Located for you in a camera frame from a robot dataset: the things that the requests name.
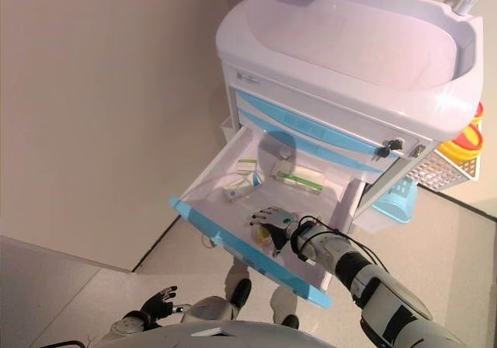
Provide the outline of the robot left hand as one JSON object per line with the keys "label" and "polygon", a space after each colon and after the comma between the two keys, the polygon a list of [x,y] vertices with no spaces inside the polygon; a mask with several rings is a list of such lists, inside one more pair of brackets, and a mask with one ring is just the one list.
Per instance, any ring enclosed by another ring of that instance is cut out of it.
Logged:
{"label": "robot left hand", "polygon": [[142,305],[141,311],[148,315],[151,322],[157,322],[170,315],[186,312],[191,308],[191,304],[174,304],[172,300],[176,296],[177,290],[177,286],[162,289]]}

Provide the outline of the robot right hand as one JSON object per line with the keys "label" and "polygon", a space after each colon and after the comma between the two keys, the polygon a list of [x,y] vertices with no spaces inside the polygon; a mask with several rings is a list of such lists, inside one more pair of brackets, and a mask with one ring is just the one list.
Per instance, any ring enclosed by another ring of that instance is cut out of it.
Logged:
{"label": "robot right hand", "polygon": [[255,246],[276,259],[290,244],[297,217],[281,207],[267,207],[250,214],[246,225]]}

